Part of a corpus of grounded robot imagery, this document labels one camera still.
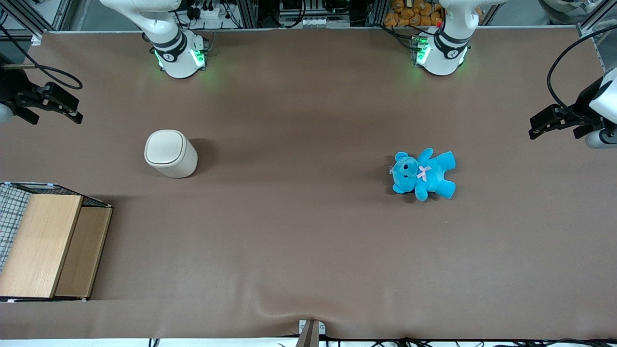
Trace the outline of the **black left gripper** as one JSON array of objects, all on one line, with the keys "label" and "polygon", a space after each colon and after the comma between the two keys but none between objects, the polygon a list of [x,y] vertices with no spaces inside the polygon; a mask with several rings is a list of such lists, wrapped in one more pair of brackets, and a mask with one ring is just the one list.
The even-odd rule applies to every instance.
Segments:
[{"label": "black left gripper", "polygon": [[598,112],[588,105],[571,105],[571,110],[579,117],[572,116],[563,107],[550,105],[530,118],[529,139],[535,140],[552,130],[574,128],[573,134],[580,139],[592,131],[599,130],[604,124]]}]

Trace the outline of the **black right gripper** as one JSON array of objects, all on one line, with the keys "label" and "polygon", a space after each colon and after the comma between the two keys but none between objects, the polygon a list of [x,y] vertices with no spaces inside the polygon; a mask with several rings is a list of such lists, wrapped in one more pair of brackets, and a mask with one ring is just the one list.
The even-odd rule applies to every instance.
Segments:
[{"label": "black right gripper", "polygon": [[58,104],[63,110],[60,112],[75,124],[82,124],[83,115],[77,111],[79,99],[67,92],[61,86],[54,88],[54,101],[49,101],[49,89],[55,86],[54,82],[48,82],[44,86],[35,85],[33,82],[25,83],[25,86],[14,97],[14,114],[26,122],[37,125],[40,117],[30,108],[40,108],[45,111],[57,112]]}]

